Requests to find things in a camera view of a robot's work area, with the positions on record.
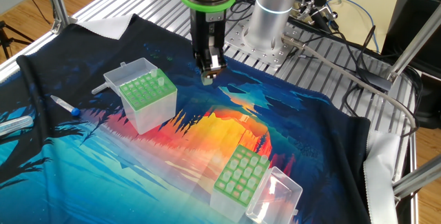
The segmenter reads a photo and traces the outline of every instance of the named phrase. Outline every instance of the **white cloth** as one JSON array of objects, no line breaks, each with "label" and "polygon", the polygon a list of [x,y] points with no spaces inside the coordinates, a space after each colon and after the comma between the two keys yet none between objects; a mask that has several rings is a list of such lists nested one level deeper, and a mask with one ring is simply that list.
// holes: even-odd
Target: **white cloth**
[{"label": "white cloth", "polygon": [[102,37],[119,40],[129,26],[132,17],[133,14],[130,14],[122,17],[86,21],[75,24],[94,32],[95,34],[101,35]]},{"label": "white cloth", "polygon": [[371,131],[364,162],[367,204],[372,224],[398,223],[392,177],[398,155],[400,137]]}]

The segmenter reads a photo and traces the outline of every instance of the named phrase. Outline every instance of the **metal table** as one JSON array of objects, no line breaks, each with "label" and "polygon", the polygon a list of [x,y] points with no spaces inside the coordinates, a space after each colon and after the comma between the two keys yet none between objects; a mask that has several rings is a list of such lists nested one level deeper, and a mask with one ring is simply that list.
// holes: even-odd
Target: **metal table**
[{"label": "metal table", "polygon": [[[248,10],[248,12],[240,14],[228,13],[227,16],[230,19],[239,19],[251,13],[252,9],[253,8]],[[189,33],[189,11],[181,0],[95,0],[74,14],[73,17],[77,18],[79,22],[82,22],[118,17],[132,13],[153,22],[162,28],[166,28],[171,32],[175,32],[187,39],[191,39]],[[241,25],[241,23],[227,22],[228,33],[232,30],[234,25]],[[316,36],[315,34],[306,32],[300,28],[295,28],[295,32],[292,35],[302,41],[307,41]],[[32,54],[33,52],[36,52],[41,46],[55,38],[55,36],[56,35],[51,32],[43,35],[40,39],[20,51],[13,58],[1,64],[0,82],[19,70],[19,66],[16,64],[15,59],[20,54]],[[324,55],[330,61],[355,70],[355,64],[350,59],[349,52],[343,43],[331,39],[319,39],[317,41],[312,41],[309,46]],[[353,53],[358,56],[360,51],[354,50]],[[302,54],[303,52],[297,52],[294,56],[288,58],[281,67],[272,68],[253,59],[247,54],[237,51],[235,48],[231,48],[227,45],[225,46],[226,56],[252,66],[257,70],[274,75],[294,85],[321,92],[327,95],[338,109],[348,113],[346,108],[344,108],[342,97],[345,92],[354,85],[353,81],[323,65],[317,59],[300,57],[299,55]],[[369,56],[365,56],[365,61],[369,70],[376,74],[384,74],[387,69],[390,68],[386,63]],[[411,82],[406,76],[400,77],[396,80],[389,95],[405,104],[410,110],[414,109],[415,94]],[[348,102],[359,116],[364,116],[371,120],[372,130],[391,132],[398,135],[403,135],[410,131],[409,122],[406,120],[404,114],[375,94],[363,90],[358,91],[349,96]],[[402,176],[405,154],[408,146],[411,152],[411,171],[416,169],[416,138],[415,135],[412,134],[410,137],[401,140],[398,160],[396,163],[396,173],[393,178],[394,182],[399,180]],[[416,196],[411,203],[411,216],[414,223],[418,223],[417,202],[418,198]]]}]

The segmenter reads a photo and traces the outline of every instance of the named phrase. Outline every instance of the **green pipette tip rack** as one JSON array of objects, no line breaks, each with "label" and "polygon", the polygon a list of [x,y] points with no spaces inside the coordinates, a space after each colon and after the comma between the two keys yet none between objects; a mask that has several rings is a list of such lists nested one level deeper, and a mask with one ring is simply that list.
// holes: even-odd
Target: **green pipette tip rack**
[{"label": "green pipette tip rack", "polygon": [[119,87],[123,96],[135,111],[177,91],[176,86],[161,69],[152,70]]},{"label": "green pipette tip rack", "polygon": [[247,207],[268,167],[266,156],[239,145],[214,183],[214,188]]}]

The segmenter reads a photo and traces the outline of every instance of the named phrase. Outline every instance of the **clear plastic lid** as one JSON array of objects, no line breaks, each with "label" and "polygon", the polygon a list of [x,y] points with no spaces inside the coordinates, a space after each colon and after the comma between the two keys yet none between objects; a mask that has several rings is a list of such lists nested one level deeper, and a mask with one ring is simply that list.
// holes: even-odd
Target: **clear plastic lid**
[{"label": "clear plastic lid", "polygon": [[302,188],[277,167],[265,173],[246,215],[255,223],[291,223]]}]

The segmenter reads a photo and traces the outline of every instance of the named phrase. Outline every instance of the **metal pole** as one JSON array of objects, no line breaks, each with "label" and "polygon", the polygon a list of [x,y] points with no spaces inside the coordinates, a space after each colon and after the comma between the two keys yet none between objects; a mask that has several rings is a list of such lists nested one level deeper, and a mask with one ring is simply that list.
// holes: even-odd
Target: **metal pole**
[{"label": "metal pole", "polygon": [[441,5],[435,10],[426,24],[421,28],[419,33],[413,38],[406,50],[401,54],[400,58],[395,62],[389,70],[387,79],[394,82],[401,74],[406,66],[412,61],[415,55],[420,51],[427,40],[441,25]]},{"label": "metal pole", "polygon": [[76,19],[68,16],[63,0],[50,0],[50,3],[54,10],[54,25],[51,30],[54,34],[60,33],[69,24],[76,22]]},{"label": "metal pole", "polygon": [[441,154],[394,183],[393,193],[402,199],[440,177]]}]

